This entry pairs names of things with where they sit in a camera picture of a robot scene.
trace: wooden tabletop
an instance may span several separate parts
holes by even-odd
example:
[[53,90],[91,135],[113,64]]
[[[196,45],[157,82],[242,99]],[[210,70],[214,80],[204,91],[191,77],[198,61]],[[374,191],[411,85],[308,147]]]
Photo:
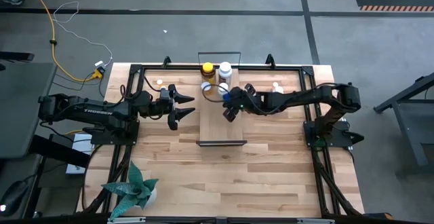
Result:
[[[106,91],[109,102],[117,102],[119,86],[127,83],[130,63],[115,63]],[[313,66],[316,83],[333,82],[332,68]],[[152,84],[162,79],[174,83],[184,95],[199,98],[199,71],[147,71]],[[284,92],[300,90],[298,74],[292,71],[240,71],[239,85],[251,83],[258,91],[269,91],[278,81]],[[199,108],[199,99],[179,107]],[[323,114],[327,105],[321,105]],[[157,178],[157,199],[145,210],[130,209],[136,216],[226,216],[226,217],[320,217],[311,152],[306,147],[302,107],[292,107],[272,116],[243,113],[242,147],[196,145],[199,139],[199,110],[171,131],[167,117],[158,121],[140,118],[137,144],[131,160],[144,179]],[[106,183],[113,146],[95,154],[87,171],[85,203],[89,204]],[[334,178],[352,205],[363,212],[353,161],[343,149],[331,148]],[[330,194],[325,188],[328,208]]]

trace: floor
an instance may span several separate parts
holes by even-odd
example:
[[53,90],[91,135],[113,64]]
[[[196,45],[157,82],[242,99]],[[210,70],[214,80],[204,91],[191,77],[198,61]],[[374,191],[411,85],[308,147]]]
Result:
[[[332,65],[335,80],[352,81],[361,94],[362,109],[347,119],[352,131],[366,138],[353,152],[366,212],[389,212],[408,221],[434,220],[434,178],[396,178],[396,170],[414,164],[410,146],[392,111],[378,115],[372,110],[434,70],[432,16],[364,17],[355,0],[45,0],[54,9],[69,1],[79,1],[81,9],[123,10],[115,15],[78,14],[65,24],[78,35],[106,44],[115,62],[162,62],[165,56],[173,62],[198,62],[198,52],[240,51],[244,63],[262,63],[272,53],[277,63]],[[311,12],[356,14],[311,14],[309,18],[306,3]],[[26,0],[24,7],[41,5],[38,0]],[[67,20],[69,15],[58,18]],[[51,28],[45,14],[0,14],[0,36],[0,50],[32,52],[35,62],[52,62]],[[58,26],[56,39],[57,59],[77,77],[85,77],[95,62],[107,62],[110,57],[104,48],[89,45]],[[55,81],[79,88],[59,77]],[[61,92],[101,99],[98,86],[84,86],[79,92],[52,86],[52,94]],[[433,96],[434,91],[429,91],[427,97]],[[68,132],[82,126],[60,122],[54,127]],[[49,132],[39,128],[38,133]],[[77,188],[44,192],[39,209],[48,215],[70,214],[77,193]]]

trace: yellow cable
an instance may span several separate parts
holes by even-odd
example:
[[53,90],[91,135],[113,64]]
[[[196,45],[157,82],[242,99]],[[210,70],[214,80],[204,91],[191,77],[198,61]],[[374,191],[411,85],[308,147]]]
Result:
[[70,132],[65,133],[65,135],[76,134],[76,133],[80,133],[80,132],[83,132],[83,130],[72,130]]
[[[56,30],[54,29],[54,23],[53,23],[53,20],[52,20],[52,16],[50,14],[50,11],[48,11],[48,8],[47,8],[46,4],[43,2],[43,0],[40,0],[40,2],[42,3],[43,7],[45,8],[45,10],[46,10],[46,12],[48,14],[48,18],[50,19],[50,23],[52,24],[52,40],[55,41],[56,40]],[[54,52],[54,46],[55,46],[55,44],[52,43],[52,57],[53,57],[53,61],[56,63],[57,67],[59,67],[66,75],[68,75],[74,81],[84,82],[84,81],[90,81],[90,80],[94,79],[94,77],[90,77],[90,78],[87,78],[87,79],[78,79],[78,78],[73,77],[67,71],[65,71],[65,69],[63,69],[63,67],[59,64],[59,62],[56,59],[56,53]]]

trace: white pot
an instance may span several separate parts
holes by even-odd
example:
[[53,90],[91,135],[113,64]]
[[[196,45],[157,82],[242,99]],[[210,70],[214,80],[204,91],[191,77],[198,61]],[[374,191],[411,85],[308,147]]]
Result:
[[151,192],[151,196],[149,196],[148,202],[144,205],[144,207],[149,207],[151,204],[155,202],[155,199],[157,199],[157,188],[155,187],[154,190]]

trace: potted plant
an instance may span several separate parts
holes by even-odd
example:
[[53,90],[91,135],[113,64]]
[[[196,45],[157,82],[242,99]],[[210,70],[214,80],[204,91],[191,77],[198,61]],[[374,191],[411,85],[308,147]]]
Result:
[[110,221],[119,217],[133,206],[139,206],[144,209],[145,206],[152,204],[157,197],[155,184],[158,179],[149,179],[143,181],[143,176],[137,166],[131,162],[130,171],[128,172],[129,183],[107,183],[102,185],[122,197],[120,203],[112,211]]

